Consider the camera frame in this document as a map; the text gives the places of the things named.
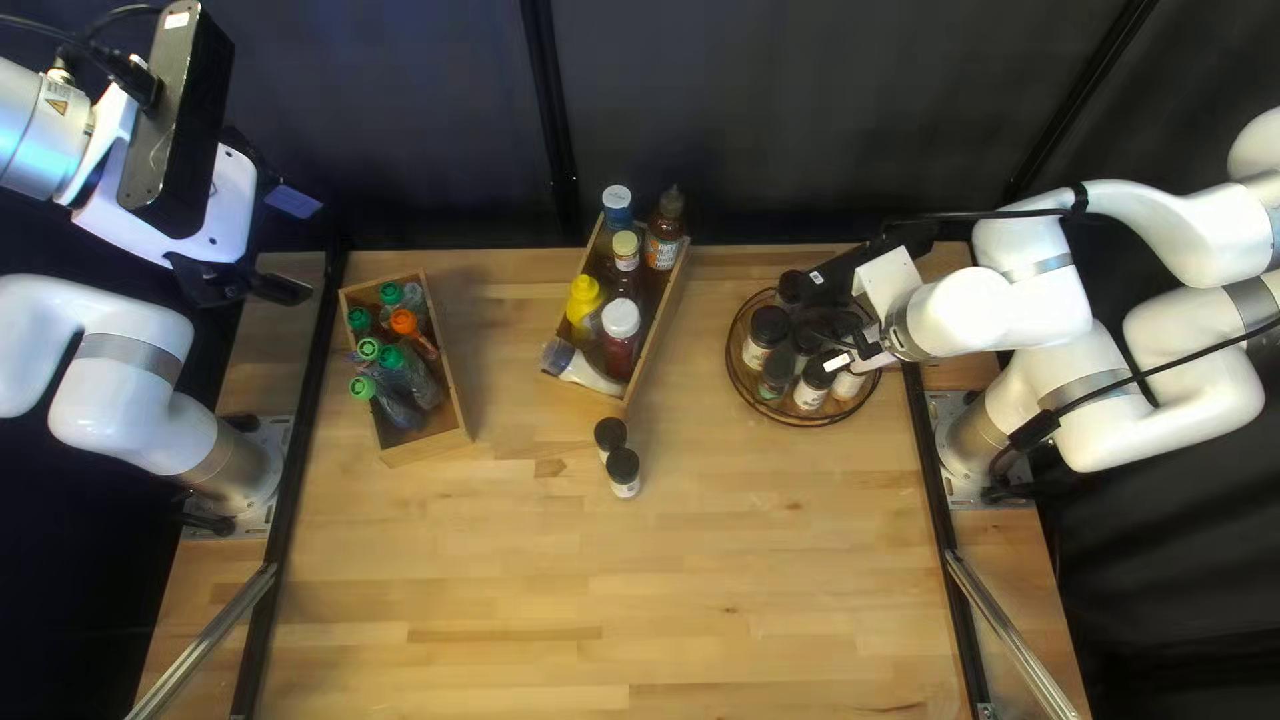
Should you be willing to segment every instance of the jar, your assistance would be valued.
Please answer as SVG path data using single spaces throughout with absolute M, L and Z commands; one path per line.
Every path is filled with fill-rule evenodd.
M 764 370 L 760 372 L 760 382 L 755 386 L 755 396 L 765 402 L 774 401 L 787 392 L 791 384 L 794 360 L 791 348 L 786 345 L 778 347 L 764 359 Z
M 604 462 L 609 473 L 609 489 L 622 500 L 631 500 L 640 492 L 640 456 L 630 447 L 620 447 Z
M 765 305 L 751 313 L 751 334 L 742 341 L 742 363 L 753 370 L 764 369 L 764 359 L 782 345 L 791 332 L 791 319 L 777 305 Z
M 634 300 L 620 297 L 604 306 L 604 372 L 620 380 L 631 379 L 640 345 L 640 307 Z
M 832 383 L 836 382 L 836 373 L 824 369 L 822 364 L 838 355 L 838 351 L 827 351 L 809 360 L 804 373 L 800 374 L 800 382 L 796 383 L 795 392 L 791 393 L 791 400 L 795 401 L 796 407 L 805 413 L 813 413 L 822 407 Z
M 858 391 L 863 389 L 867 375 L 855 373 L 846 366 L 836 373 L 836 380 L 831 383 L 831 396 L 841 402 L 852 400 Z
M 627 424 L 618 418 L 604 418 L 595 424 L 595 448 L 600 452 L 600 464 L 607 465 L 609 454 L 626 447 Z

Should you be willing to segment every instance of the mustard bottle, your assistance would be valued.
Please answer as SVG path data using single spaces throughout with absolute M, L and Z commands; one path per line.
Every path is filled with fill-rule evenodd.
M 600 328 L 600 310 L 604 307 L 604 293 L 600 283 L 591 275 L 579 275 L 568 287 L 568 304 L 564 305 L 564 318 L 573 325 L 573 342 L 581 343 L 595 337 Z

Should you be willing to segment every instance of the wooden organizer box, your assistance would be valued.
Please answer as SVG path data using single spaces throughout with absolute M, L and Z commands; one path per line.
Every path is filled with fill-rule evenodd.
M 374 420 L 374 434 L 378 436 L 379 457 L 388 468 L 399 468 L 425 457 L 440 455 L 451 450 L 471 445 L 471 433 L 462 419 L 462 404 L 458 402 L 458 388 L 453 383 L 453 373 L 449 370 L 448 350 L 444 345 L 444 334 L 439 315 L 435 313 L 435 302 L 431 301 L 431 291 L 426 286 L 426 274 L 422 270 L 415 273 L 380 278 L 366 283 L 353 284 L 338 291 L 338 301 L 342 305 L 342 325 L 347 331 L 347 342 L 352 350 L 356 348 L 356 334 L 347 324 L 347 313 L 353 307 L 365 307 L 374 314 L 374 323 L 378 324 L 378 311 L 381 301 L 378 297 L 378 288 L 383 283 L 417 282 L 422 286 L 426 296 L 426 309 L 430 315 L 430 327 L 424 334 L 440 348 L 440 356 L 435 360 L 426 360 L 428 369 L 440 383 L 448 388 L 448 395 L 439 405 L 428 414 L 426 425 L 420 430 L 402 430 L 392 424 L 387 413 L 376 402 L 369 402 L 370 415 Z M 393 331 L 375 328 L 375 337 L 387 342 L 396 337 Z
M 573 278 L 576 278 L 577 275 L 580 275 L 582 273 L 588 273 L 588 270 L 589 270 L 589 268 L 591 265 L 591 259 L 596 258 L 596 255 L 595 255 L 596 245 L 602 243 L 602 242 L 608 242 L 608 240 L 600 237 L 600 229 L 603 227 L 604 227 L 604 214 L 602 213 L 595 219 L 595 228 L 591 229 L 591 240 L 586 243 L 586 251 L 582 254 L 582 261 L 579 263 L 579 265 L 577 265 L 577 272 L 575 272 L 572 277 L 564 278 L 564 296 L 566 296 L 566 299 L 568 297 L 568 283 L 571 283 L 573 281 Z M 641 234 L 640 232 L 637 232 L 636 234 L 640 236 L 640 255 L 643 258 L 644 256 L 644 234 Z M 603 256 L 607 256 L 607 258 L 611 258 L 611 259 L 613 258 L 613 250 L 612 249 L 608 249 L 607 254 L 604 254 L 603 249 L 602 249 L 602 254 L 603 254 Z M 639 355 L 636 356 L 636 368 L 635 368 L 635 372 L 631 373 L 631 380 L 627 382 L 627 389 L 626 389 L 626 392 L 623 393 L 622 397 L 613 397 L 612 395 L 605 395 L 603 392 L 596 392 L 594 389 L 590 389 L 588 387 L 580 386 L 577 383 L 571 383 L 571 382 L 561 380 L 561 379 L 556 378 L 554 375 L 552 375 L 550 373 L 548 373 L 545 370 L 539 370 L 538 375 L 540 378 L 545 379 L 549 383 L 554 383 L 557 386 L 562 386 L 562 387 L 566 387 L 566 388 L 573 388 L 575 391 L 585 392 L 585 393 L 591 395 L 593 397 L 602 398 L 607 404 L 609 404 L 609 405 L 612 405 L 614 407 L 618 407 L 621 410 L 621 415 L 625 418 L 626 416 L 626 410 L 631 405 L 631 400 L 635 397 L 636 391 L 640 387 L 640 379 L 644 375 L 645 368 L 648 366 L 648 360 L 657 351 L 658 342 L 662 338 L 662 332 L 666 329 L 666 324 L 669 324 L 669 315 L 671 315 L 671 313 L 675 311 L 675 307 L 680 304 L 680 299 L 678 299 L 680 290 L 681 290 L 681 286 L 680 286 L 680 273 L 684 269 L 685 263 L 689 261 L 689 254 L 690 254 L 690 249 L 689 249 L 689 243 L 686 242 L 685 247 L 681 249 L 681 251 L 680 251 L 680 256 L 676 258 L 675 266 L 672 266 L 671 273 L 667 274 L 667 278 L 663 282 L 660 297 L 658 300 L 657 310 L 654 310 L 654 313 L 653 313 L 653 318 L 650 319 L 650 322 L 649 322 L 648 325 L 644 325 L 641 328 L 641 331 L 645 333 L 645 337 L 641 338 L 640 351 L 639 351 Z M 644 272 L 644 261 L 643 260 L 641 260 L 641 272 Z M 646 287 L 646 290 L 649 292 L 653 292 L 654 288 Z M 564 318 L 563 304 L 561 305 L 561 315 L 559 315 L 558 324 L 557 324 L 557 328 L 556 328 L 556 334 L 558 337 L 561 337 L 562 340 L 564 340 L 564 341 L 572 342 L 571 325 L 568 324 L 568 320 Z M 595 365 L 600 370 L 604 369 L 604 364 L 603 364 L 602 359 L 599 357 L 599 354 L 593 352 L 593 351 L 585 351 L 585 352 L 586 352 L 588 359 L 591 360 L 593 365 Z

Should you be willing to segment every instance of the black lid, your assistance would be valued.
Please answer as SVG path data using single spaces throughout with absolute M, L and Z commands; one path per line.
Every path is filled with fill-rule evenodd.
M 764 359 L 762 377 L 769 384 L 783 384 L 791 382 L 796 374 L 796 355 L 790 345 L 776 348 Z
M 622 486 L 630 484 L 640 474 L 640 456 L 630 447 L 620 447 L 609 454 L 604 469 L 609 473 L 611 480 Z
M 618 418 L 604 418 L 595 424 L 595 447 L 612 452 L 627 443 L 627 424 Z
M 820 355 L 814 355 L 809 364 L 804 366 L 804 382 L 813 389 L 827 389 L 836 382 L 836 373 L 822 366 L 827 360 L 835 360 L 844 355 L 844 350 L 828 350 Z
M 778 275 L 778 299 L 787 305 L 800 302 L 800 288 L 804 287 L 804 273 L 787 270 Z
M 756 345 L 772 347 L 786 340 L 788 332 L 791 332 L 791 319 L 782 307 L 765 305 L 751 313 L 751 340 Z

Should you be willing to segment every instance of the cable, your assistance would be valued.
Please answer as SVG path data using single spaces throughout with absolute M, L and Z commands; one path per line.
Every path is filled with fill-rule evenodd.
M 1000 451 L 996 452 L 996 455 L 991 459 L 991 462 L 987 464 L 988 477 L 991 477 L 992 480 L 996 483 L 1007 486 L 1007 482 L 1005 482 L 1006 479 L 1004 477 L 1004 471 L 1001 470 L 1001 465 L 1004 464 L 1005 457 L 1007 457 L 1012 452 L 1029 451 L 1041 441 L 1053 434 L 1053 432 L 1057 430 L 1059 427 L 1061 427 L 1061 420 L 1064 415 L 1079 410 L 1091 400 L 1102 397 L 1103 395 L 1116 388 L 1121 388 L 1129 383 L 1135 383 L 1140 379 L 1146 379 L 1152 375 L 1164 373 L 1165 370 L 1171 370 L 1179 365 L 1185 365 L 1187 363 L 1190 363 L 1193 360 L 1199 360 L 1201 357 L 1204 357 L 1206 355 L 1212 355 L 1219 350 L 1225 350 L 1228 347 L 1239 345 L 1242 342 L 1248 342 L 1258 337 L 1260 334 L 1272 331 L 1277 327 L 1280 327 L 1280 316 L 1272 318 L 1271 320 L 1262 323 L 1261 325 L 1253 328 L 1252 331 L 1238 334 L 1230 340 L 1215 342 L 1208 347 L 1203 347 L 1201 350 L 1197 350 L 1196 352 L 1183 355 L 1181 357 L 1170 360 L 1169 363 L 1165 363 L 1162 365 L 1156 365 L 1155 368 L 1133 373 L 1129 377 L 1121 378 L 1114 383 L 1107 383 L 1097 389 L 1092 389 L 1082 395 L 1080 397 L 1076 397 L 1070 402 L 1064 404 L 1061 407 L 1055 407 L 1051 410 L 1041 410 L 1036 415 L 1032 415 L 1032 418 L 1025 423 L 1023 423 L 1018 429 L 1009 433 L 1009 445 L 1000 448 Z

